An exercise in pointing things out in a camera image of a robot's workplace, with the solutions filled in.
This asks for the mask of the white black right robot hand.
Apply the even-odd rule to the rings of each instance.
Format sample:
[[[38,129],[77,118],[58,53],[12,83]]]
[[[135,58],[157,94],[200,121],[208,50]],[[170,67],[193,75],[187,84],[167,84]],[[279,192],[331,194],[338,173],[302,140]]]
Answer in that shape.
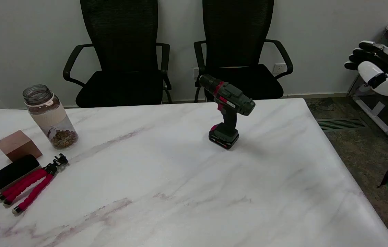
[[[388,97],[388,47],[374,41],[361,41],[343,65],[357,71],[374,92]]]

